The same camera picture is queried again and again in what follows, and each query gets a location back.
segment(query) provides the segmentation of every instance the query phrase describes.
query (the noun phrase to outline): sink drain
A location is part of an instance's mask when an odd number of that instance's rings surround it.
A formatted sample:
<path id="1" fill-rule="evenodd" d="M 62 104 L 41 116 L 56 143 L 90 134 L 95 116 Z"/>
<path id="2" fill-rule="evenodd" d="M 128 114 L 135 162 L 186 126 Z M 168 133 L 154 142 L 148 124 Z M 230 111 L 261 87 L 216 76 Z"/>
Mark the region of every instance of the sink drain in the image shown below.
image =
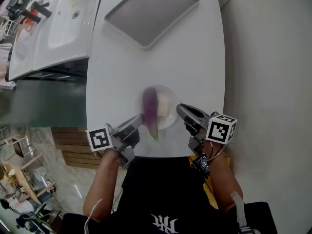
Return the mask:
<path id="1" fill-rule="evenodd" d="M 80 15 L 80 10 L 76 10 L 76 11 L 73 13 L 72 19 L 76 19 L 77 17 L 79 17 L 79 15 Z"/>

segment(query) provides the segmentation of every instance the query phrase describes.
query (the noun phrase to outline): gray tray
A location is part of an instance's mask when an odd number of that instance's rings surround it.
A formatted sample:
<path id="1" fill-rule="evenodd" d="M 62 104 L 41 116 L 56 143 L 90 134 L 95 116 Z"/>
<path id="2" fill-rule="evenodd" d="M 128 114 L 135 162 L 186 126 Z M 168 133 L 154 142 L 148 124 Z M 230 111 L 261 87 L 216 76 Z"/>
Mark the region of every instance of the gray tray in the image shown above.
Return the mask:
<path id="1" fill-rule="evenodd" d="M 105 21 L 142 48 L 151 47 L 199 0 L 123 0 Z"/>

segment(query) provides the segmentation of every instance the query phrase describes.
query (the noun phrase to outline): white strap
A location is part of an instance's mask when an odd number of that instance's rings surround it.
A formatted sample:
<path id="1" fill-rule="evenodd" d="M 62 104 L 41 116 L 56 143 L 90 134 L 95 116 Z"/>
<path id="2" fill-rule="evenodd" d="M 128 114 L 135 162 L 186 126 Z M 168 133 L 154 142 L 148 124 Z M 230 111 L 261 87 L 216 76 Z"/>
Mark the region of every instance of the white strap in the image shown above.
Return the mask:
<path id="1" fill-rule="evenodd" d="M 85 224 L 84 224 L 84 234 L 89 234 L 89 229 L 88 229 L 89 220 L 90 220 L 90 218 L 91 218 L 91 216 L 92 216 L 93 211 L 96 209 L 96 207 L 98 206 L 98 204 L 99 204 L 101 201 L 102 201 L 102 199 L 100 199 L 100 200 L 95 204 L 95 206 L 92 208 L 91 213 L 90 213 L 90 216 L 88 217 L 87 221 L 86 221 Z"/>
<path id="2" fill-rule="evenodd" d="M 237 192 L 232 192 L 231 197 L 234 200 L 236 204 L 236 215 L 237 215 L 237 222 L 239 223 L 239 227 L 246 227 L 247 221 L 245 218 L 245 208 L 244 208 L 244 201 L 243 199 L 238 195 Z"/>

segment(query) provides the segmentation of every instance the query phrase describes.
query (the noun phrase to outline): purple eggplant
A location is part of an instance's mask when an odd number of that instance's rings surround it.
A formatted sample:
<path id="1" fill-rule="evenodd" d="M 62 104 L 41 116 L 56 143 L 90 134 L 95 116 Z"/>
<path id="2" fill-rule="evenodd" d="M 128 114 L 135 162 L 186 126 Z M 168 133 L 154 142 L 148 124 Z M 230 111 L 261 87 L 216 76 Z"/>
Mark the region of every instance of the purple eggplant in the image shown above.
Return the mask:
<path id="1" fill-rule="evenodd" d="M 155 88 L 148 87 L 143 92 L 143 118 L 150 135 L 158 141 L 157 110 L 158 97 Z"/>

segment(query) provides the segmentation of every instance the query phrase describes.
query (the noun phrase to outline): white sink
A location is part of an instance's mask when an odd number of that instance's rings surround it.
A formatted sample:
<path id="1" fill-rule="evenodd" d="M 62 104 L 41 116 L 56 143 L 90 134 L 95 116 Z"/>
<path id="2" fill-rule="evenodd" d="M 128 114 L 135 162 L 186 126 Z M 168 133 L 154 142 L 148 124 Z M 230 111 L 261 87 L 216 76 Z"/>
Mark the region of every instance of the white sink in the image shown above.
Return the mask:
<path id="1" fill-rule="evenodd" d="M 90 56 L 99 0 L 44 0 L 46 2 L 50 2 L 47 9 L 52 15 L 41 16 L 27 45 L 19 42 L 20 38 L 16 40 L 9 79 Z"/>

